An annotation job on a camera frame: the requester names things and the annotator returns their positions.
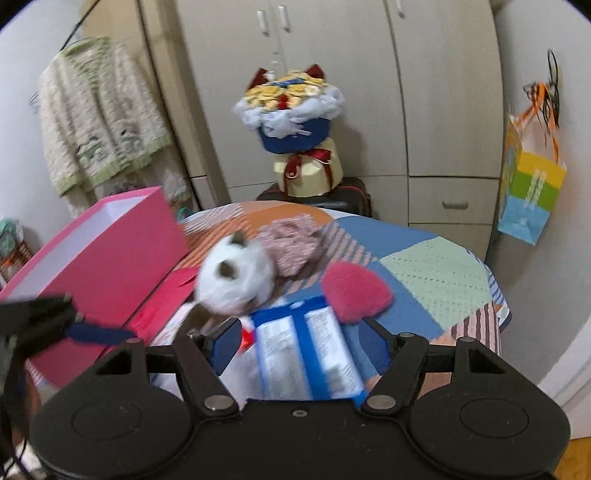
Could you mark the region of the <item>white brown plush cat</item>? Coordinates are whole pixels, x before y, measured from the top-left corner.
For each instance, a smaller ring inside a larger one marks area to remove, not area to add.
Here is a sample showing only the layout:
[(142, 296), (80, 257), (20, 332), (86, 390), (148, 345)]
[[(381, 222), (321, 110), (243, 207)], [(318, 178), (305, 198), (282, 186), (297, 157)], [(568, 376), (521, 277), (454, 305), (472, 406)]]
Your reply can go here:
[(208, 332), (229, 318), (259, 308), (273, 296), (276, 263), (259, 240), (238, 230), (221, 238), (207, 253), (197, 273), (197, 303), (176, 335)]

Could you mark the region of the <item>red envelope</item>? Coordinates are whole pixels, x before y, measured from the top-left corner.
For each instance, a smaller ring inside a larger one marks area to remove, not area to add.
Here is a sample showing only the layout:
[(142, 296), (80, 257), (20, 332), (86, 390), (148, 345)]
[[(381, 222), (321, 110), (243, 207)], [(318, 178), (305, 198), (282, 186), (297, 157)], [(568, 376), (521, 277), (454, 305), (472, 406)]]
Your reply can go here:
[(170, 272), (124, 328), (145, 344), (151, 342), (193, 294), (197, 271), (197, 268), (181, 268)]

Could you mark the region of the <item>pink storage box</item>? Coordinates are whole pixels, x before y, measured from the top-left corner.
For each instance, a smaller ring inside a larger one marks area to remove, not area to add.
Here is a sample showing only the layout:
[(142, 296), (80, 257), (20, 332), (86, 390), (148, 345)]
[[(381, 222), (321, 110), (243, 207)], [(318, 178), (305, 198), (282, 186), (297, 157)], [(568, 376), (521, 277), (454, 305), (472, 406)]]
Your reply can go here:
[(73, 220), (17, 272), (1, 298), (66, 294), (89, 322), (122, 328), (187, 252), (161, 188), (134, 190)]

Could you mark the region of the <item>patchwork tablecloth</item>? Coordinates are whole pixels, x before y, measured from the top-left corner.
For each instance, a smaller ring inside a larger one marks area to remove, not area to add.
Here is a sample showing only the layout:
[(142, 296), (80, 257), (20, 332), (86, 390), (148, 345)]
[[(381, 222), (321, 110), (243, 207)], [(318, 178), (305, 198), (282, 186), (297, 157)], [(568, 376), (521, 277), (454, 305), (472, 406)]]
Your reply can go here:
[(325, 267), (349, 261), (374, 271), (389, 285), (394, 303), (378, 319), (389, 331), (417, 333), (439, 345), (469, 336), (495, 353), (501, 351), (501, 329), (509, 322), (510, 309), (489, 267), (469, 250), (426, 231), (280, 201), (216, 207), (181, 223), (189, 254), (158, 290), (165, 309), (156, 317), (167, 322), (154, 344), (171, 342), (209, 247), (236, 230), (254, 236), (273, 221), (301, 214), (311, 216), (322, 230), (324, 254), (301, 276), (280, 285), (276, 305), (321, 294)]

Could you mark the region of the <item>pink heart plush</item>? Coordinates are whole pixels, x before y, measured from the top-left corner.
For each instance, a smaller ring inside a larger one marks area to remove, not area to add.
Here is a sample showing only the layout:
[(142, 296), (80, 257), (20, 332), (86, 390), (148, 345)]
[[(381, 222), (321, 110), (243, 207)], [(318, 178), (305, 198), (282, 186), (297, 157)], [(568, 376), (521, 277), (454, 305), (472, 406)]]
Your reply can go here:
[(378, 316), (394, 303), (391, 288), (379, 275), (351, 262), (329, 264), (321, 287), (335, 316), (345, 325)]

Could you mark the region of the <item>blue wet wipes pack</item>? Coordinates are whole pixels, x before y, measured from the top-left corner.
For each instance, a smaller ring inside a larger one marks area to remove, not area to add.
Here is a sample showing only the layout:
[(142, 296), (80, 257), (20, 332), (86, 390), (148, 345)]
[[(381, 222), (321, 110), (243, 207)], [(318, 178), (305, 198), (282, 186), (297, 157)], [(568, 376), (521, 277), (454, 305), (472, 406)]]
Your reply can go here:
[(362, 376), (325, 297), (260, 309), (250, 318), (264, 399), (365, 400)]

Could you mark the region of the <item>pink floral cloth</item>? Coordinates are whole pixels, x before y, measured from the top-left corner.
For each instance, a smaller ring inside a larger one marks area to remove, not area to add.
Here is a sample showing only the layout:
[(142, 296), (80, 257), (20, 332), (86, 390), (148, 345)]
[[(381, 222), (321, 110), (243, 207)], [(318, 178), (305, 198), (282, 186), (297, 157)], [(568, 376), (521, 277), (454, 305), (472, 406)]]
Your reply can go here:
[(277, 275), (295, 277), (321, 255), (322, 231), (310, 214), (276, 219), (263, 225), (256, 239), (276, 264)]

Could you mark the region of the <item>cream green knitted cardigan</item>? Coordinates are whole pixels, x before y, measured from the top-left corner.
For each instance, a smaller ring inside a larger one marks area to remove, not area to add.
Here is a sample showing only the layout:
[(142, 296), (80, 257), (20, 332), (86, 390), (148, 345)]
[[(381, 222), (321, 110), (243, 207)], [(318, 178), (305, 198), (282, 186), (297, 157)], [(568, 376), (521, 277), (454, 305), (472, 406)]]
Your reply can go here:
[(171, 143), (134, 60), (108, 37), (59, 52), (40, 75), (38, 93), (44, 155), (60, 197), (134, 173)]

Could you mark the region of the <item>colourful paper gift bag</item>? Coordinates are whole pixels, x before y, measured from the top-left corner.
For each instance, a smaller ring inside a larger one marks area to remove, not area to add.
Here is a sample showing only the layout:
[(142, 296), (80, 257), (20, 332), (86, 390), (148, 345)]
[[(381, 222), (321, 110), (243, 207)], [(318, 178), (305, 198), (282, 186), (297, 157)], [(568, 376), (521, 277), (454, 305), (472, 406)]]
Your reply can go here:
[(536, 245), (558, 199), (567, 173), (559, 147), (550, 89), (526, 88), (528, 108), (508, 117), (497, 230)]

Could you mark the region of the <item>beige wardrobe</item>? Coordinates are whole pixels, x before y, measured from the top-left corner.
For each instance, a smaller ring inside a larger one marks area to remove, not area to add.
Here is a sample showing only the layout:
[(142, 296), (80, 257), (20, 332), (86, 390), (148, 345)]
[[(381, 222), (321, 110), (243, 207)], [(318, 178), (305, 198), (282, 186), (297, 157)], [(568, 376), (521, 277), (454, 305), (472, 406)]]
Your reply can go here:
[(376, 218), (489, 247), (503, 94), (486, 1), (87, 1), (85, 37), (108, 36), (164, 103), (206, 208), (252, 200), (273, 159), (232, 107), (260, 68), (318, 65), (345, 97), (331, 136)]

